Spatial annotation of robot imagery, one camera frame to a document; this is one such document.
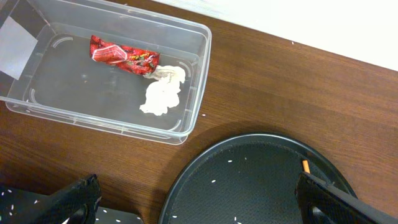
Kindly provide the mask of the red snack wrapper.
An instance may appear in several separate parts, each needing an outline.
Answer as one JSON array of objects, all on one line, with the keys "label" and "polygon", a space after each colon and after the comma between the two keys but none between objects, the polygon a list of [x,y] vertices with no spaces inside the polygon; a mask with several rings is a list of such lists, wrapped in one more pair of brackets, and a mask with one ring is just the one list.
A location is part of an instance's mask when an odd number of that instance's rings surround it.
[{"label": "red snack wrapper", "polygon": [[137,75],[153,73],[160,61],[158,52],[106,42],[95,35],[90,39],[90,57]]}]

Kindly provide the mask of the white tissue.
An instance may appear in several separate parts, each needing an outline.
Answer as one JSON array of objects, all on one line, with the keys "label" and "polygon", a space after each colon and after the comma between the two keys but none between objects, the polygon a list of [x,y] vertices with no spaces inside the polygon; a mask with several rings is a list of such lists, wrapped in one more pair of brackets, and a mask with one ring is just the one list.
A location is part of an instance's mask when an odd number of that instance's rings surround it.
[{"label": "white tissue", "polygon": [[185,82],[185,70],[175,66],[158,65],[153,73],[144,75],[147,79],[154,79],[146,90],[146,102],[140,105],[143,113],[152,113],[156,116],[167,114],[169,108],[179,103],[178,93],[180,85]]}]

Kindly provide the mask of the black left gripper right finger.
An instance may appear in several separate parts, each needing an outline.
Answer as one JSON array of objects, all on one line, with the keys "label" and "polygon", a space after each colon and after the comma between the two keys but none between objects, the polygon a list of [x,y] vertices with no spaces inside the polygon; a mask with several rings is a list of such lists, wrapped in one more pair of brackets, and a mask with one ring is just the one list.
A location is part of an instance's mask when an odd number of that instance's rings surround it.
[{"label": "black left gripper right finger", "polygon": [[307,172],[299,175],[295,196],[304,223],[397,224],[397,219]]}]

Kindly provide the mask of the wooden chopstick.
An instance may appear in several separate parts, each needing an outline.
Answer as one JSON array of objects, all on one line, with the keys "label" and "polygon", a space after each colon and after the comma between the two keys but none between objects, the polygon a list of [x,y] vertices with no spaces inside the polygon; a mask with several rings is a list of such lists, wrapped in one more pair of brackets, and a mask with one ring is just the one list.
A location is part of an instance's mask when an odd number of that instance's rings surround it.
[{"label": "wooden chopstick", "polygon": [[303,160],[302,161],[302,165],[303,165],[304,172],[309,174],[310,173],[310,167],[309,167],[308,161],[307,160]]}]

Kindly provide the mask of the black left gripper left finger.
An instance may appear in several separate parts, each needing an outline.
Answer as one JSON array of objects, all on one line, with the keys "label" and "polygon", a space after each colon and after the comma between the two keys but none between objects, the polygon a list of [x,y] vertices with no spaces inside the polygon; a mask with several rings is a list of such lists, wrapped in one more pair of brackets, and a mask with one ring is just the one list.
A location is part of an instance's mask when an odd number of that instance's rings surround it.
[{"label": "black left gripper left finger", "polygon": [[94,223],[100,200],[101,188],[94,174],[51,195],[2,185],[1,223]]}]

